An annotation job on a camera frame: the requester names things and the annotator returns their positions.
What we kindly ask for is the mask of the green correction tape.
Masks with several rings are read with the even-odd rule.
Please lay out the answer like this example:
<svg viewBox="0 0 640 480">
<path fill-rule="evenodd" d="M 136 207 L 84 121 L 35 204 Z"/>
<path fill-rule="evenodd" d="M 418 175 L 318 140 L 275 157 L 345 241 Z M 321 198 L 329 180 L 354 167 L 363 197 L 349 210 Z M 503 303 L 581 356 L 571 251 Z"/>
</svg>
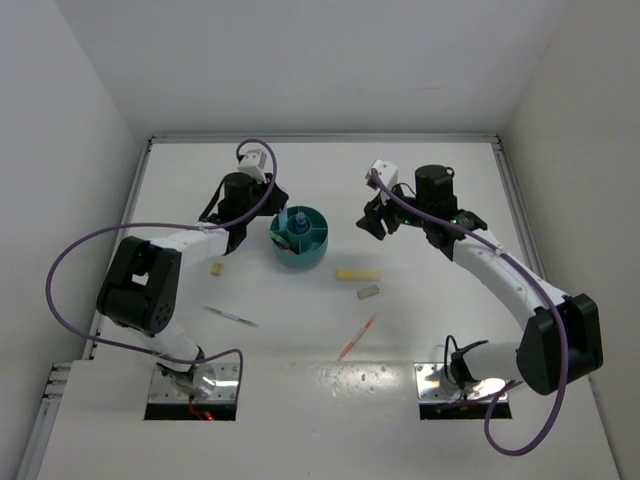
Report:
<svg viewBox="0 0 640 480">
<path fill-rule="evenodd" d="M 273 231 L 269 231 L 269 236 L 270 236 L 271 240 L 277 245 L 277 247 L 278 247 L 278 244 L 282 244 L 282 245 L 286 245 L 289 248 L 291 248 L 289 242 L 286 239 L 284 239 L 283 237 L 281 237 L 280 235 L 278 235 L 277 233 L 275 233 Z"/>
</svg>

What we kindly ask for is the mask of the yellow highlighter marker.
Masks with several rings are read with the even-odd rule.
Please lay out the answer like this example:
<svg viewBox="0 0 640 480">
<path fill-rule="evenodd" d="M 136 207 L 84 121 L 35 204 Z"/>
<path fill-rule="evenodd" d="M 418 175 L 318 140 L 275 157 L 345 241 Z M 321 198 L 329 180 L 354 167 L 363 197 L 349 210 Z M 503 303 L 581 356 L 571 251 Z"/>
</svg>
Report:
<svg viewBox="0 0 640 480">
<path fill-rule="evenodd" d="M 340 281 L 369 281 L 381 280 L 381 274 L 374 270 L 337 269 L 335 277 Z"/>
</svg>

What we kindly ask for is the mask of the blue cap spray bottle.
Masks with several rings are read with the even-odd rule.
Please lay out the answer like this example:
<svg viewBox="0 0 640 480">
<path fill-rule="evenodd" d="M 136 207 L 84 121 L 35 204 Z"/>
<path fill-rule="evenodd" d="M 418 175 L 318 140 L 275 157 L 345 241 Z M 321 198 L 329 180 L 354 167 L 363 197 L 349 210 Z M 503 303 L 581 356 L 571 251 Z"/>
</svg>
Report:
<svg viewBox="0 0 640 480">
<path fill-rule="evenodd" d="M 295 215 L 294 231 L 297 235 L 304 234 L 309 229 L 309 220 L 306 214 L 299 211 Z"/>
</svg>

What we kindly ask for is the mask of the tan eraser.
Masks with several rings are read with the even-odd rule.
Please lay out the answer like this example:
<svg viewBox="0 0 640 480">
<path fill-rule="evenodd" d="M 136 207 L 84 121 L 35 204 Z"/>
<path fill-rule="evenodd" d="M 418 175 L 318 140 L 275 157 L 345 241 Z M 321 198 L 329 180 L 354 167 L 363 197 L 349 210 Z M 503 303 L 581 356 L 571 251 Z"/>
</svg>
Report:
<svg viewBox="0 0 640 480">
<path fill-rule="evenodd" d="M 212 266 L 211 274 L 214 276 L 220 276 L 222 274 L 222 270 L 223 270 L 223 264 L 216 262 Z"/>
</svg>

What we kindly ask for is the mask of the grey eraser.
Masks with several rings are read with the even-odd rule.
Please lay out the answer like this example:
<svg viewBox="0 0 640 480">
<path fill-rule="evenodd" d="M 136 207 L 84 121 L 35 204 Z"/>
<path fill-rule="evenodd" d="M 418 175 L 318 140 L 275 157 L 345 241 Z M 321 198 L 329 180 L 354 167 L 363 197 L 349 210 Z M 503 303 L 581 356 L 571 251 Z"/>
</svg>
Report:
<svg viewBox="0 0 640 480">
<path fill-rule="evenodd" d="M 371 285 L 368 287 L 364 287 L 357 291 L 357 297 L 359 300 L 364 300 L 366 298 L 370 298 L 380 293 L 380 289 L 377 285 Z"/>
</svg>

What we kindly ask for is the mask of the blue highlighter marker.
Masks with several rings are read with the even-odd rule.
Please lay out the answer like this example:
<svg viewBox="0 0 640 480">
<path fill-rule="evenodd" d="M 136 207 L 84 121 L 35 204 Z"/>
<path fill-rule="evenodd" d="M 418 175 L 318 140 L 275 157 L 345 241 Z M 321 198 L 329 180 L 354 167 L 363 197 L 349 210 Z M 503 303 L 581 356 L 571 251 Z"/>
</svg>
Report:
<svg viewBox="0 0 640 480">
<path fill-rule="evenodd" d="M 278 228 L 284 238 L 287 237 L 288 210 L 284 208 L 278 215 Z"/>
</svg>

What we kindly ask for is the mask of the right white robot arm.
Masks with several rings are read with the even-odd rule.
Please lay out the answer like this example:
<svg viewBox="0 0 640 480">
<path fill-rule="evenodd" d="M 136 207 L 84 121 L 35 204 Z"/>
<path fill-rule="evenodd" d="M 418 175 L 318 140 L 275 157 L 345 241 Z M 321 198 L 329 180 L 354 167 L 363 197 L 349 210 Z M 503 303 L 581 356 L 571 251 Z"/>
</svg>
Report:
<svg viewBox="0 0 640 480">
<path fill-rule="evenodd" d="M 459 389 L 489 377 L 521 381 L 541 395 L 555 392 L 600 369 L 604 355 L 596 302 L 549 284 L 499 244 L 487 223 L 459 207 L 455 172 L 442 165 L 416 169 L 415 193 L 404 193 L 398 168 L 376 160 L 367 185 L 376 190 L 357 227 L 378 240 L 402 225 L 419 228 L 431 246 L 478 279 L 512 314 L 520 341 L 478 340 L 456 348 L 447 361 L 449 381 Z"/>
</svg>

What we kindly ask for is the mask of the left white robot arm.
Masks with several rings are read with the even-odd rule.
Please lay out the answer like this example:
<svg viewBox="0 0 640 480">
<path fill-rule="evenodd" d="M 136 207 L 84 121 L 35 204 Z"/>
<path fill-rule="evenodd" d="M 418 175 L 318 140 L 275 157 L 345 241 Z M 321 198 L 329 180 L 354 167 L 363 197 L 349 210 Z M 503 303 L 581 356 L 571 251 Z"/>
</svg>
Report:
<svg viewBox="0 0 640 480">
<path fill-rule="evenodd" d="M 132 330 L 164 368 L 187 374 L 204 353 L 173 318 L 180 274 L 234 252 L 256 217 L 281 213 L 289 195 L 271 180 L 270 173 L 262 180 L 246 173 L 227 174 L 196 229 L 151 240 L 122 239 L 97 297 L 98 312 Z"/>
</svg>

